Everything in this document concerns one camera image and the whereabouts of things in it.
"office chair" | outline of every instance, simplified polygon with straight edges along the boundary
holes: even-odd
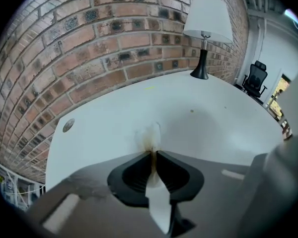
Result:
[[[250,73],[248,78],[247,75],[245,75],[243,81],[243,87],[247,91],[247,94],[249,96],[260,98],[265,89],[267,89],[267,87],[264,86],[263,91],[259,92],[266,77],[267,72],[265,64],[259,61],[256,61],[255,64],[252,64],[250,66]]]

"black lamp base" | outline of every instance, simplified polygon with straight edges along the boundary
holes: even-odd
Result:
[[[209,78],[207,69],[206,69],[207,54],[208,54],[207,50],[201,50],[198,66],[194,69],[193,72],[190,73],[192,77],[199,78],[199,79]]]

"lampshade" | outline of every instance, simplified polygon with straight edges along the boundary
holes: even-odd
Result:
[[[183,33],[200,38],[201,31],[210,35],[208,40],[232,43],[232,27],[226,3],[222,0],[193,0]]]

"table lamp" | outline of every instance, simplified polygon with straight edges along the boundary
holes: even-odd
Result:
[[[208,79],[207,40],[224,43],[233,41],[226,3],[221,0],[193,0],[183,33],[203,39],[198,66],[190,75],[199,79]]]

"white table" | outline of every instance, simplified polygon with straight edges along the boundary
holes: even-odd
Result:
[[[121,88],[61,118],[46,189],[85,166],[143,151],[135,136],[155,122],[162,150],[215,162],[250,165],[283,142],[281,127],[252,98],[216,77],[200,80],[190,72]],[[63,133],[69,119],[75,122]]]

